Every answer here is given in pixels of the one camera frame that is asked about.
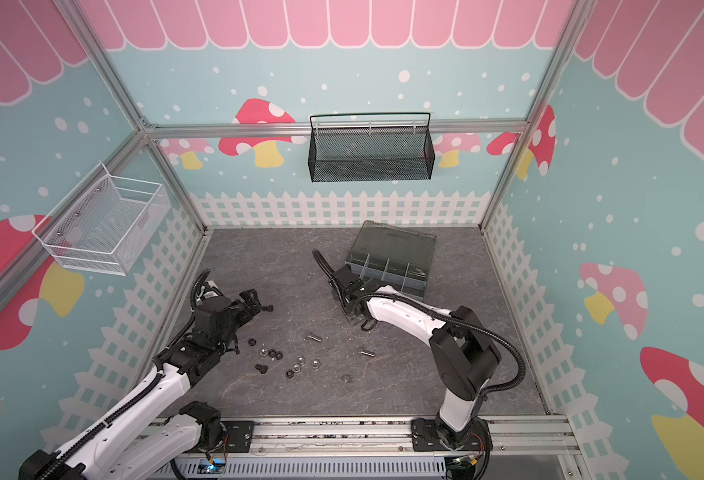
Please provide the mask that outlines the grey compartment organizer box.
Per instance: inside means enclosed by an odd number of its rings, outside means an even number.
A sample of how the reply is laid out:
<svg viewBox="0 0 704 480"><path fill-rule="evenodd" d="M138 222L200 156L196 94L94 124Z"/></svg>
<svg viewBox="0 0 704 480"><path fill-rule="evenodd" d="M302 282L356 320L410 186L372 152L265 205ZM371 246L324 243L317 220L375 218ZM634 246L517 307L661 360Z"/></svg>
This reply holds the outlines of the grey compartment organizer box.
<svg viewBox="0 0 704 480"><path fill-rule="evenodd" d="M425 296L437 237L366 220L345 264L363 280L376 279L414 299Z"/></svg>

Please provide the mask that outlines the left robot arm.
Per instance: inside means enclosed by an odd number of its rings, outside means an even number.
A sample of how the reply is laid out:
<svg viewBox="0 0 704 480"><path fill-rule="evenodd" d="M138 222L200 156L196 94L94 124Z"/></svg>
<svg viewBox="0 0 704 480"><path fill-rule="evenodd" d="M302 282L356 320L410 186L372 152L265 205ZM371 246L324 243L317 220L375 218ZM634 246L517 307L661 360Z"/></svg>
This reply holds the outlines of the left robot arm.
<svg viewBox="0 0 704 480"><path fill-rule="evenodd" d="M211 454L229 441L221 412L205 402L181 408L147 438L141 433L177 399L239 351L238 330L266 307L254 289L231 300L217 287L198 287L185 328L153 359L154 369L87 430L48 453L24 461L22 479L146 479L176 457Z"/></svg>

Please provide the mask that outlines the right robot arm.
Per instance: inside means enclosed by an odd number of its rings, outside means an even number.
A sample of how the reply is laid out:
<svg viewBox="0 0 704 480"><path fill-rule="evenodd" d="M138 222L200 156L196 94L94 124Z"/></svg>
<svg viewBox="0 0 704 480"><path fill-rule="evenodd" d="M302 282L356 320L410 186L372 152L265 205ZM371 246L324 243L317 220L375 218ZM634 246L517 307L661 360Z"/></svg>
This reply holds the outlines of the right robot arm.
<svg viewBox="0 0 704 480"><path fill-rule="evenodd" d="M434 431L423 433L424 440L454 451L476 441L490 450L487 424L477 413L489 394L522 383L527 366L520 351L485 328L465 306L455 310L429 306L377 279L364 281L348 266L334 270L324 260L319 264L342 312L349 320L358 320L363 331L386 323L430 348L446 392Z"/></svg>

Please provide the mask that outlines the silver nut pair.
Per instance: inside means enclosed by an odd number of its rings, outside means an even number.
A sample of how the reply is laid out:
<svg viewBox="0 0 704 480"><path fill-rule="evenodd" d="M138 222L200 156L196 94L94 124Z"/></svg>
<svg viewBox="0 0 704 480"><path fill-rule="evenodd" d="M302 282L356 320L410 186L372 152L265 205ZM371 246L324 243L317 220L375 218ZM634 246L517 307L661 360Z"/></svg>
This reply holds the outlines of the silver nut pair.
<svg viewBox="0 0 704 480"><path fill-rule="evenodd" d="M307 359L303 356L298 357L296 363L292 366L292 371L294 373L298 373L303 371L304 369L311 368L311 369L319 369L321 367L321 362L319 359Z"/></svg>

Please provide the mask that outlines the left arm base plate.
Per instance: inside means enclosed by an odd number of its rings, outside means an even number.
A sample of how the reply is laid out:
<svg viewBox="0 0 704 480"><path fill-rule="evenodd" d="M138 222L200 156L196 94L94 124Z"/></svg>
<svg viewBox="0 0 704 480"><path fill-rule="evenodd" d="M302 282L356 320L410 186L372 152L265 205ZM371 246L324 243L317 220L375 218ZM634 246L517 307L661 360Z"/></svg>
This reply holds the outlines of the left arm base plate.
<svg viewBox="0 0 704 480"><path fill-rule="evenodd" d="M254 439L254 421L216 420L202 427L196 448L209 454L249 453Z"/></svg>

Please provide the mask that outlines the black mesh wall basket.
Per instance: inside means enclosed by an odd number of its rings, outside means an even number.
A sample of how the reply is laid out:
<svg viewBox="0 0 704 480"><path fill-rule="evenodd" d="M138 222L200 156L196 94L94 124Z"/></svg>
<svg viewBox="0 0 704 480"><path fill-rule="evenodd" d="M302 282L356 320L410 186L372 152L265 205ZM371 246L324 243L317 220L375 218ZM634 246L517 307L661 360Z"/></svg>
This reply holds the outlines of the black mesh wall basket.
<svg viewBox="0 0 704 480"><path fill-rule="evenodd" d="M436 153L428 112L317 114L309 123L314 182L432 178Z"/></svg>

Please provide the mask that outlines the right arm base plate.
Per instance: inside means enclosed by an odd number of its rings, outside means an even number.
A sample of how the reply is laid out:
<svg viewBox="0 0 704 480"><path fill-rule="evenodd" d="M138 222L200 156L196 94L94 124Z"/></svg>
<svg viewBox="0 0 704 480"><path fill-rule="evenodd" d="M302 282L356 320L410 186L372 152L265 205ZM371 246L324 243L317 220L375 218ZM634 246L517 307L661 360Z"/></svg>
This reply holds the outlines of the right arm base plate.
<svg viewBox="0 0 704 480"><path fill-rule="evenodd" d="M489 424L478 417L460 430L452 430L439 417L411 421L412 448L416 452L490 452L494 445Z"/></svg>

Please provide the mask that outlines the white mesh wall basket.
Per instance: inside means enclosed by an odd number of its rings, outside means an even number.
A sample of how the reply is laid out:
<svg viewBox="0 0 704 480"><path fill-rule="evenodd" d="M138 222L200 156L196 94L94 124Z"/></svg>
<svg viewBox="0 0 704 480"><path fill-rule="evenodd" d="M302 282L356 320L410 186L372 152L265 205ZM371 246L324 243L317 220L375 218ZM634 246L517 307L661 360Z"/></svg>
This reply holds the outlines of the white mesh wall basket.
<svg viewBox="0 0 704 480"><path fill-rule="evenodd" d="M32 230L63 268L127 275L171 210L166 187L95 167Z"/></svg>

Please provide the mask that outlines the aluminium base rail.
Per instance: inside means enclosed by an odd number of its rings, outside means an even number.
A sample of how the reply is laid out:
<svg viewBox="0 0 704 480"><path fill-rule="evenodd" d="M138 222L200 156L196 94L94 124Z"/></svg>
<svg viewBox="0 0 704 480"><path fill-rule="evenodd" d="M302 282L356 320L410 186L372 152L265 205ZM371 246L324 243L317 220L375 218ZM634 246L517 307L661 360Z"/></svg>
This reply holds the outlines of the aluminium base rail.
<svg viewBox="0 0 704 480"><path fill-rule="evenodd" d="M490 415L485 418L497 455L569 455L580 449L562 415ZM279 456L451 455L475 452L477 435L461 447L445 446L432 432L414 428L409 416L261 417L245 433L232 432L211 455L276 458Z"/></svg>

